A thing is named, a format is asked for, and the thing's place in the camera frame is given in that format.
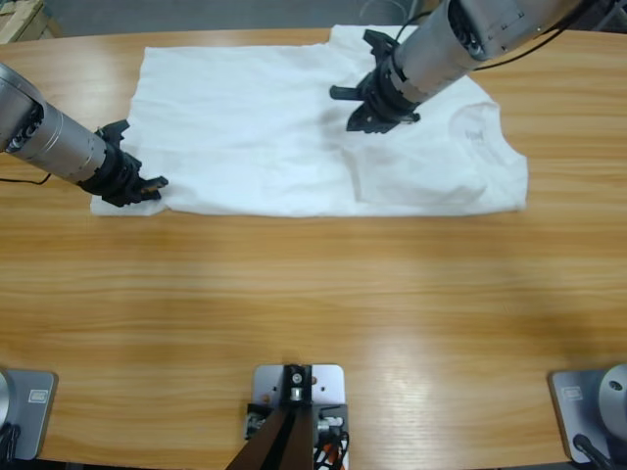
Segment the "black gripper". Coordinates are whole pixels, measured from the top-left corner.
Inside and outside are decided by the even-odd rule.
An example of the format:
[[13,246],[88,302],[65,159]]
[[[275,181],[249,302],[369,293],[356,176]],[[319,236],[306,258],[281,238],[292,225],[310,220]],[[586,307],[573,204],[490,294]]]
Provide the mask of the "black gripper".
[[387,133],[399,124],[420,121],[417,104],[405,98],[394,82],[393,56],[379,61],[357,88],[332,85],[333,100],[361,100],[348,119],[349,132]]
[[[104,162],[90,178],[78,182],[77,185],[87,193],[100,196],[103,201],[119,208],[142,201],[159,201],[162,198],[159,190],[141,194],[140,167],[140,161],[106,142]],[[165,177],[159,176],[143,180],[141,188],[162,189],[168,184]]]

